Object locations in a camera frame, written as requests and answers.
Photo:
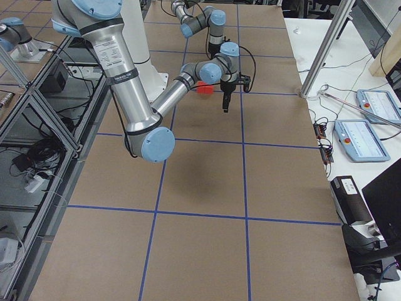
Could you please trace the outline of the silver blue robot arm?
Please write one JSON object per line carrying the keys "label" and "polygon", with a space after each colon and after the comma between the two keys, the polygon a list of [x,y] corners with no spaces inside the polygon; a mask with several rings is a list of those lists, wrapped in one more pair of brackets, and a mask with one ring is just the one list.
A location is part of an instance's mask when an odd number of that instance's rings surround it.
{"label": "silver blue robot arm", "polygon": [[208,29],[206,51],[210,58],[220,52],[224,42],[224,27],[226,13],[212,6],[200,8],[197,16],[190,15],[188,9],[198,5],[200,1],[171,1],[172,14],[180,21],[180,30],[186,39],[192,37],[203,29]]}
{"label": "silver blue robot arm", "polygon": [[249,77],[239,71],[239,45],[223,39],[225,12],[207,6],[202,13],[192,16],[188,8],[195,4],[195,1],[172,1],[170,7],[180,21],[185,38],[209,29],[211,59],[185,64],[173,82],[149,102],[123,37],[122,1],[52,1],[54,30],[82,37],[92,44],[127,120],[125,147],[133,157],[149,162],[169,158],[175,147],[175,136],[161,123],[197,82],[220,84],[224,112],[228,111],[231,94],[238,85],[249,88]]}

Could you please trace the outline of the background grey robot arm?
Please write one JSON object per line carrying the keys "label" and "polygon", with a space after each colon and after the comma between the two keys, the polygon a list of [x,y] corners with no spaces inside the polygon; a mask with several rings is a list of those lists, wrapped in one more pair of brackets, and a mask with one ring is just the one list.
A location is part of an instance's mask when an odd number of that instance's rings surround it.
{"label": "background grey robot arm", "polygon": [[1,20],[1,47],[17,62],[39,63],[46,50],[41,51],[41,42],[30,35],[21,19],[9,17]]}

